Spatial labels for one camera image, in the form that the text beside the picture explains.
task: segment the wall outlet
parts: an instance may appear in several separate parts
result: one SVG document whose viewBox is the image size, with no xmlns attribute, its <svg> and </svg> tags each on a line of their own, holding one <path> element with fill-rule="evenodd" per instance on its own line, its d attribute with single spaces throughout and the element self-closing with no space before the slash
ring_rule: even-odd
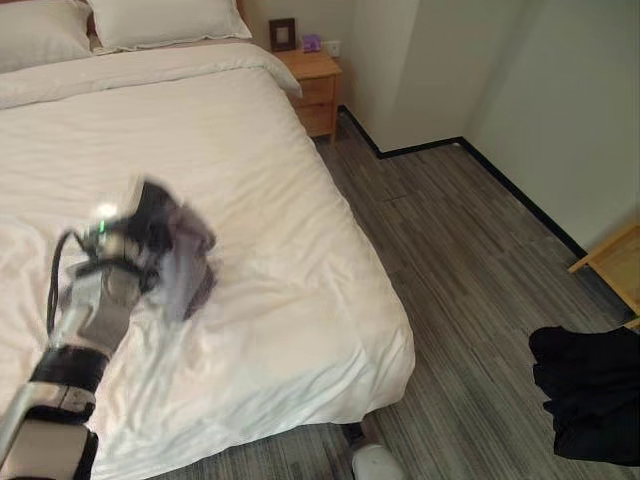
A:
<svg viewBox="0 0 640 480">
<path fill-rule="evenodd" d="M 325 51 L 331 57 L 339 57 L 340 56 L 340 44 L 342 42 L 340 40 L 329 40 L 327 42 L 322 42 Z"/>
</svg>

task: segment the bed frame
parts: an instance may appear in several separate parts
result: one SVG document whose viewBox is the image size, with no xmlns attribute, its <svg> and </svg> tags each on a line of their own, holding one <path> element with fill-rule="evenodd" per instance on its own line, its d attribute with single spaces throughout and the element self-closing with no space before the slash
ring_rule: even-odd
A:
<svg viewBox="0 0 640 480">
<path fill-rule="evenodd" d="M 13 3 L 13 2 L 25 2 L 28 0 L 0 0 L 0 4 L 2 3 Z M 244 23 L 247 23 L 247 17 L 245 15 L 245 10 L 244 10 L 244 0 L 236 0 L 236 6 L 238 8 L 238 12 L 240 13 L 240 17 L 242 18 L 242 21 Z M 89 17 L 89 21 L 87 22 L 87 32 L 88 33 L 95 33 L 95 25 L 93 23 L 93 15 L 91 15 Z"/>
</svg>

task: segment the cable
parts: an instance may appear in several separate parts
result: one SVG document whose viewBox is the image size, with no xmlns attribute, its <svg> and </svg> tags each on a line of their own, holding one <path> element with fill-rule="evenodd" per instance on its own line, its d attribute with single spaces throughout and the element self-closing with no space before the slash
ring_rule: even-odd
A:
<svg viewBox="0 0 640 480">
<path fill-rule="evenodd" d="M 51 282 L 49 283 L 49 297 L 47 299 L 47 333 L 49 335 L 53 332 L 56 309 L 58 308 L 58 270 L 60 269 L 60 257 L 62 256 L 64 244 L 71 235 L 75 237 L 80 248 L 85 250 L 82 239 L 75 230 L 65 230 L 62 235 L 60 235 L 53 252 L 53 260 L 51 261 Z"/>
</svg>

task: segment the black baseboard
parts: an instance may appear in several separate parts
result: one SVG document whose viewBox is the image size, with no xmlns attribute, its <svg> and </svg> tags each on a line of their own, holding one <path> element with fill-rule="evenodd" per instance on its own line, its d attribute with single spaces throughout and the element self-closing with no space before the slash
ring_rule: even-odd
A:
<svg viewBox="0 0 640 480">
<path fill-rule="evenodd" d="M 516 197 L 518 201 L 524 205 L 527 210 L 529 210 L 533 215 L 542 222 L 542 224 L 551 230 L 558 239 L 565 244 L 565 246 L 573 252 L 573 254 L 578 257 L 584 257 L 587 252 L 580 246 L 578 243 L 571 238 L 571 236 L 565 232 L 560 225 L 553 221 L 553 219 L 547 215 L 544 210 L 542 210 L 538 205 L 535 204 L 533 200 L 531 200 L 522 190 L 520 190 L 507 176 L 502 173 L 493 163 L 491 163 L 487 157 L 485 157 L 482 153 L 478 151 L 476 147 L 471 145 L 471 143 L 464 137 L 461 137 L 459 140 L 460 145 L 464 147 L 464 149 L 471 154 L 476 161 L 484 167 L 484 169 L 489 172 L 493 178 L 498 180 L 500 184 L 509 190 L 511 195 Z"/>
<path fill-rule="evenodd" d="M 367 131 L 362 127 L 358 119 L 353 116 L 353 113 L 351 113 L 345 105 L 340 105 L 338 107 L 338 111 L 346 113 L 347 116 L 353 121 L 353 124 L 356 126 L 360 134 L 364 137 L 366 142 L 369 144 L 369 147 L 371 147 L 371 150 L 373 150 L 373 153 L 375 153 L 376 157 L 378 158 L 397 157 L 398 155 L 405 155 L 407 153 L 419 152 L 421 150 L 427 150 L 429 148 L 441 147 L 442 145 L 451 145 L 452 143 L 456 143 L 460 141 L 460 139 L 462 138 L 462 137 L 446 138 L 444 140 L 436 140 L 435 142 L 421 143 L 420 145 L 413 145 L 411 147 L 398 148 L 396 150 L 388 150 L 386 152 L 383 152 L 378 148 L 378 145 L 376 145 L 376 142 L 373 141 L 373 139 L 369 136 Z"/>
<path fill-rule="evenodd" d="M 360 122 L 349 109 L 340 105 L 339 111 L 346 113 L 353 121 L 358 131 L 362 134 L 366 142 L 369 144 L 373 152 L 378 158 L 391 158 L 398 155 L 404 155 L 406 153 L 418 152 L 420 150 L 426 150 L 429 148 L 440 147 L 442 145 L 450 145 L 452 143 L 460 144 L 482 167 L 489 172 L 500 184 L 505 187 L 509 192 L 518 199 L 518 201 L 525 206 L 542 224 L 547 227 L 551 233 L 553 233 L 564 245 L 573 252 L 573 254 L 582 258 L 587 255 L 587 252 L 578 243 L 571 238 L 571 236 L 565 232 L 560 225 L 553 221 L 553 219 L 547 215 L 538 205 L 535 204 L 522 190 L 520 190 L 509 178 L 502 173 L 494 164 L 492 164 L 487 157 L 485 157 L 477 148 L 475 148 L 464 137 L 453 137 L 444 140 L 437 140 L 435 142 L 423 143 L 421 145 L 415 145 L 412 147 L 400 148 L 397 150 L 391 150 L 388 152 L 381 152 L 373 139 L 369 136 L 366 130 L 360 125 Z"/>
</svg>

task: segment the purple object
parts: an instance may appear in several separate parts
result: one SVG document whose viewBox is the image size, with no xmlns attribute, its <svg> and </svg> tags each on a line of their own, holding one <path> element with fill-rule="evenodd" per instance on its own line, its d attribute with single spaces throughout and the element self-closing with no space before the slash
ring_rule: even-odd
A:
<svg viewBox="0 0 640 480">
<path fill-rule="evenodd" d="M 322 50 L 322 39 L 320 35 L 303 35 L 302 51 L 304 53 L 319 52 Z"/>
</svg>

